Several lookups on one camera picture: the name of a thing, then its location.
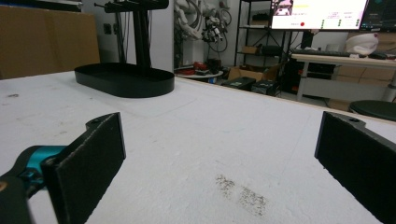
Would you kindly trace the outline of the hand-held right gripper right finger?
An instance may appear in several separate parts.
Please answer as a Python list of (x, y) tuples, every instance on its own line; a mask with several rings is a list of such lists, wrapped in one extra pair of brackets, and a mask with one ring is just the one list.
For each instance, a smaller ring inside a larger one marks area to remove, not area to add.
[(396, 224), (396, 144), (365, 122), (325, 111), (315, 158), (383, 224)]

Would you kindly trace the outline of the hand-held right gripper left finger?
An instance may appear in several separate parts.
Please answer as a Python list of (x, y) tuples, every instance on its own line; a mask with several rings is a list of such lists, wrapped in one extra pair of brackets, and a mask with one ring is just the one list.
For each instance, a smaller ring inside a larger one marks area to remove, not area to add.
[(84, 224), (125, 160), (120, 113), (90, 120), (68, 146), (32, 146), (0, 175), (0, 224), (35, 224), (28, 200), (49, 193), (58, 224)]

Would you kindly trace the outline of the black round stool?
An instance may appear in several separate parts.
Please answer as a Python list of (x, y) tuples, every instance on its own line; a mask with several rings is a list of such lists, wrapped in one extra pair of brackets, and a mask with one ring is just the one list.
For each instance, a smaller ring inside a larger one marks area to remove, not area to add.
[(364, 116), (396, 122), (396, 103), (360, 100), (350, 103), (348, 109)]

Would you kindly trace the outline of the stacked cardboard boxes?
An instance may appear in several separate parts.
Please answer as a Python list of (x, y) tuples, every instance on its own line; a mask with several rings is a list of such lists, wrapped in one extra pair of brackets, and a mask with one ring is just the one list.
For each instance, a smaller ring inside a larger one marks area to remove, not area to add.
[(339, 81), (386, 87), (392, 81), (394, 70), (342, 65), (338, 68)]

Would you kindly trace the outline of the beige desk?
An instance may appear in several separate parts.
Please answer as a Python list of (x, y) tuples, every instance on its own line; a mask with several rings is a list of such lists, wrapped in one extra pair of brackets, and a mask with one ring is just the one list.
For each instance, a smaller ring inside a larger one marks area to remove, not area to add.
[[(375, 60), (369, 58), (347, 58), (320, 56), (308, 54), (291, 54), (291, 58), (303, 63), (296, 100), (301, 101), (304, 95), (330, 98), (342, 101), (381, 100), (392, 102), (396, 98), (396, 62), (390, 60)], [(386, 69), (393, 71), (393, 78), (387, 87), (359, 84), (338, 80), (312, 78), (307, 76), (308, 67), (311, 63), (323, 63), (334, 65), (346, 65), (374, 69)]]

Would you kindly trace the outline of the black keyboard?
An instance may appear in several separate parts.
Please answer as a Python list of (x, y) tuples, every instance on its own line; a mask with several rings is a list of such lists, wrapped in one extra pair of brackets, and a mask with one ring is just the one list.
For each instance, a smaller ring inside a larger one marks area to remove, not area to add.
[(350, 57), (350, 53), (339, 51), (323, 51), (313, 49), (292, 49), (291, 54), (303, 55), (319, 55), (319, 56), (332, 56), (332, 57)]

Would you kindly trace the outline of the white cloth bundle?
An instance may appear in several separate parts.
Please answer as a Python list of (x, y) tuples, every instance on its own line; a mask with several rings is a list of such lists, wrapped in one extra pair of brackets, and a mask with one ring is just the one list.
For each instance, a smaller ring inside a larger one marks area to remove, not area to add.
[(345, 49), (348, 53), (369, 55), (377, 49), (378, 43), (377, 33), (355, 35), (346, 41)]

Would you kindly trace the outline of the brown cardboard sheet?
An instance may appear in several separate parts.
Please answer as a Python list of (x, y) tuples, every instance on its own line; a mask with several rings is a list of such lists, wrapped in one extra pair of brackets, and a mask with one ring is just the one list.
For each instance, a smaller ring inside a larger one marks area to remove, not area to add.
[(99, 61), (92, 14), (0, 6), (0, 79), (70, 71)]

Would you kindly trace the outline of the open cardboard box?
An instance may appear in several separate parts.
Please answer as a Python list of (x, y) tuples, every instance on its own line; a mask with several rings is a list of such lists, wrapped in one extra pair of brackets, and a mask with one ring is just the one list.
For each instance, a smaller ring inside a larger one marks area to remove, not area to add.
[(230, 69), (228, 79), (232, 80), (238, 77), (251, 77), (256, 81), (276, 80), (278, 70), (281, 64), (272, 66), (255, 66), (255, 65), (239, 65)]

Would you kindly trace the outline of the black case with green label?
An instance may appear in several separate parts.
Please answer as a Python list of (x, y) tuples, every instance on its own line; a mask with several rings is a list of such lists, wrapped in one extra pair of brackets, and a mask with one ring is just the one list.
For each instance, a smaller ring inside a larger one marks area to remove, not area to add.
[(256, 82), (255, 78), (251, 77), (238, 77), (227, 80), (222, 83), (222, 86), (237, 89), (241, 91), (251, 91), (252, 85)]

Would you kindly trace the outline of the dark monitor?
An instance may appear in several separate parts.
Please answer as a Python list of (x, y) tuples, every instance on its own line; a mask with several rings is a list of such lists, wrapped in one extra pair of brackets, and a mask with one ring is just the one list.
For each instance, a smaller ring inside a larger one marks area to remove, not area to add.
[(396, 0), (369, 0), (360, 30), (396, 33)]

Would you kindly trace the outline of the round low table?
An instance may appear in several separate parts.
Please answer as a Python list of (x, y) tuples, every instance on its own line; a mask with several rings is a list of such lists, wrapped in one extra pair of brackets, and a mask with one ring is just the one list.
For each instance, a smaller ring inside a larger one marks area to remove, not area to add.
[(188, 79), (195, 79), (198, 81), (206, 82), (206, 83), (211, 83), (214, 84), (219, 77), (223, 76), (222, 71), (218, 71), (216, 74), (203, 74), (203, 73), (198, 73), (194, 75), (183, 75), (183, 74), (177, 74), (177, 77), (183, 77), (183, 78), (188, 78)]

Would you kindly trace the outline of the large lit monitor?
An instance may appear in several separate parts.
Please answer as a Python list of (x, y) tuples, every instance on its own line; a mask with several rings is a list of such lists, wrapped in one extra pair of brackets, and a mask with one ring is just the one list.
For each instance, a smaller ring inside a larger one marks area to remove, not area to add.
[(368, 0), (271, 0), (274, 30), (354, 31)]

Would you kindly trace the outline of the black metal shelf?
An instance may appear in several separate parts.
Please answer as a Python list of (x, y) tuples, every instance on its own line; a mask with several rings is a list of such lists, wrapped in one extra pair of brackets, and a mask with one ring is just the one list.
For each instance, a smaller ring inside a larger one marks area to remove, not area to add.
[(287, 59), (290, 32), (270, 27), (271, 0), (239, 0), (234, 65), (270, 66)]

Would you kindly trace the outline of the white robot parts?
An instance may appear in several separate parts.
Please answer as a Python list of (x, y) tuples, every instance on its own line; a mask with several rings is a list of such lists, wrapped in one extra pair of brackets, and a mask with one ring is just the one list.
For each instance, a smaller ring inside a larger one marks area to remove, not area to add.
[(218, 6), (206, 0), (175, 0), (175, 44), (181, 47), (187, 40), (204, 41), (210, 50), (222, 53), (228, 48), (227, 33), (232, 20), (221, 0)]

